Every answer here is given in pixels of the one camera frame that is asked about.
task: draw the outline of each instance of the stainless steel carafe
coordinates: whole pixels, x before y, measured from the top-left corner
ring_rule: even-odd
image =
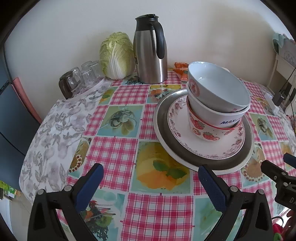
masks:
[[[145,84],[161,83],[168,78],[168,58],[163,27],[155,14],[142,15],[136,20],[133,52],[139,81]]]

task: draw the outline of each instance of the plate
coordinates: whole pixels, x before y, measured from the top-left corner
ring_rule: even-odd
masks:
[[[176,140],[188,151],[207,159],[222,160],[238,153],[244,144],[244,124],[242,123],[229,134],[226,130],[222,140],[204,141],[190,129],[186,98],[187,95],[184,95],[176,99],[167,114],[168,125]]]
[[[198,171],[204,164],[213,170],[216,175],[223,175],[241,169],[250,159],[254,148],[254,133],[245,116],[242,121],[245,129],[245,141],[240,151],[232,157],[223,160],[211,160],[197,156],[186,150],[173,136],[168,126],[168,109],[181,96],[187,95],[186,89],[176,90],[166,95],[157,104],[153,114],[153,127],[157,138],[168,154],[184,166]]]

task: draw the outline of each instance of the plaid pattern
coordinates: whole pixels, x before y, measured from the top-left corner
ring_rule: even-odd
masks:
[[[251,92],[251,94],[253,96],[265,99],[260,87],[257,84],[251,83],[251,82],[246,82],[246,81],[243,81],[243,83],[248,88],[248,90]]]
[[[249,112],[265,115],[262,105],[255,99],[254,96],[251,96],[251,107],[249,109]]]
[[[78,178],[75,178],[75,177],[72,177],[72,176],[68,175],[67,179],[66,179],[66,186],[67,185],[73,186],[77,181],[78,181]]]
[[[192,196],[128,194],[122,240],[191,239]]]
[[[85,176],[98,162],[104,167],[101,187],[128,191],[136,146],[137,139],[95,137],[82,175]]]
[[[146,104],[143,113],[141,132],[139,139],[156,140],[156,133],[153,128],[153,112],[157,104]]]
[[[284,169],[285,163],[281,153],[281,148],[277,141],[261,142],[265,158],[278,167]]]
[[[149,85],[122,85],[114,92],[110,104],[145,104]]]
[[[103,116],[106,113],[108,106],[107,105],[98,105],[96,108],[96,111],[94,112],[94,115],[92,116],[90,122],[86,126],[86,130],[83,133],[85,136],[94,136],[96,135],[99,126],[103,120]]]
[[[288,174],[289,174],[289,176],[296,177],[296,169],[292,167],[292,169],[288,171]]]
[[[241,182],[241,177],[240,177],[240,171],[236,171],[233,173],[225,174],[218,176],[222,178],[228,186],[236,186],[237,188],[241,189],[242,188],[242,182]],[[202,195],[202,194],[207,194],[205,189],[203,188],[199,178],[198,178],[198,173],[194,172],[193,173],[193,194],[194,195]]]
[[[253,123],[253,120],[252,120],[251,116],[249,115],[248,112],[245,114],[245,116],[246,116],[246,118],[248,119],[248,121],[249,121],[249,123],[250,123],[250,125],[251,125],[251,127],[252,127],[252,129],[253,129],[254,140],[255,140],[255,141],[260,141],[260,138],[259,138],[259,135],[258,135],[258,132],[257,132],[256,126],[255,126],[255,124]]]
[[[118,104],[145,104],[143,118],[141,119],[141,129],[139,139],[156,140],[153,129],[153,112],[157,104],[146,104],[146,99],[150,85],[122,85],[122,80],[115,80],[111,86],[119,86],[114,92],[109,105]],[[260,97],[265,99],[259,85],[245,82],[244,85],[251,93],[251,108],[249,112],[265,115],[261,104],[255,99]],[[181,82],[175,72],[168,72],[168,79],[163,84],[180,84],[185,88],[186,84]],[[108,109],[108,105],[99,105],[88,123],[84,135],[95,136],[103,117]],[[249,113],[246,117],[252,126],[255,141],[260,141],[256,126]],[[287,136],[280,120],[277,117],[267,116],[278,140],[287,140]],[[170,195],[148,195],[140,193],[128,193],[131,185],[132,172],[134,170],[134,159],[137,151],[138,139],[122,137],[93,137],[93,142],[89,148],[89,154],[83,165],[82,176],[99,162],[104,166],[104,178],[100,187],[107,187],[125,192],[125,202],[127,203],[123,211],[122,232],[118,233],[118,239],[122,240],[191,240],[194,221],[193,216],[193,196],[170,196]],[[281,149],[277,141],[261,142],[266,159],[281,168],[285,164],[282,160]],[[289,171],[290,175],[296,175],[296,169]],[[255,186],[242,188],[240,171],[220,176],[229,185],[235,185],[239,189],[247,192],[255,192],[261,188],[265,191],[271,213],[273,213],[273,199],[271,181],[262,181]],[[67,176],[66,185],[74,185],[78,179]],[[206,194],[202,187],[197,172],[193,173],[193,194]],[[67,224],[63,212],[57,210],[58,218],[62,223]]]
[[[281,121],[277,116],[268,116],[267,118],[271,124],[271,127],[274,130],[274,133],[279,141],[286,141],[288,137],[286,136],[285,130],[281,125]]]
[[[59,220],[62,221],[63,223],[65,223],[66,225],[68,225],[68,223],[67,223],[67,221],[65,219],[63,211],[60,210],[60,209],[56,209],[56,211],[57,211],[57,216],[58,216]]]
[[[170,71],[168,72],[168,79],[160,84],[161,85],[179,85],[181,84],[181,81],[174,71]]]
[[[114,80],[111,86],[120,86],[123,80]]]
[[[265,192],[265,196],[269,205],[269,209],[270,209],[270,213],[271,215],[274,213],[274,207],[273,207],[273,202],[274,199],[272,198],[272,186],[271,186],[271,182],[270,180],[266,181],[266,182],[261,182],[258,183],[256,186],[252,186],[252,187],[247,187],[247,188],[243,188],[242,191],[243,192],[256,192],[258,189],[263,189]]]

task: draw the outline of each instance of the screw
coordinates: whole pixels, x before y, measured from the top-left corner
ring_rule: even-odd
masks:
[[[259,194],[263,195],[264,194],[264,190],[263,189],[258,189]]]
[[[69,191],[72,190],[72,186],[71,186],[71,185],[65,186],[65,187],[64,187],[64,190],[65,190],[66,192],[69,192]]]
[[[233,192],[237,192],[238,191],[238,188],[236,186],[231,186],[230,187],[230,190],[233,191]]]
[[[38,192],[37,192],[38,195],[41,195],[43,193],[44,193],[44,189],[39,189]]]

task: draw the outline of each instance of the pink checkered tablecloth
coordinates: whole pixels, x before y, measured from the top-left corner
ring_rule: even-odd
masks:
[[[273,114],[264,99],[263,89],[241,81],[251,95],[246,117],[255,136],[254,151],[244,170],[220,177],[242,191],[263,189],[271,215],[277,216],[283,207],[274,202],[275,184],[258,172],[259,163],[268,159],[289,174],[296,174],[282,159],[286,152],[293,154],[290,140],[281,117]],[[78,169],[68,171],[67,176],[67,185],[74,185],[95,163],[104,167],[104,178],[93,197],[96,213],[103,216],[94,215],[94,207],[82,214],[98,240],[204,240],[217,222],[220,213],[207,197],[197,172],[169,157],[153,129],[157,102],[184,87],[177,75],[169,72],[168,80],[158,85],[115,80],[108,92],[112,94],[103,95],[82,137],[91,140],[88,150],[79,156],[82,163]],[[258,119],[266,122],[267,134],[260,130]],[[161,158],[163,165],[178,168],[183,175],[175,179],[166,171],[156,170],[155,160]],[[67,227],[61,211],[58,216]]]

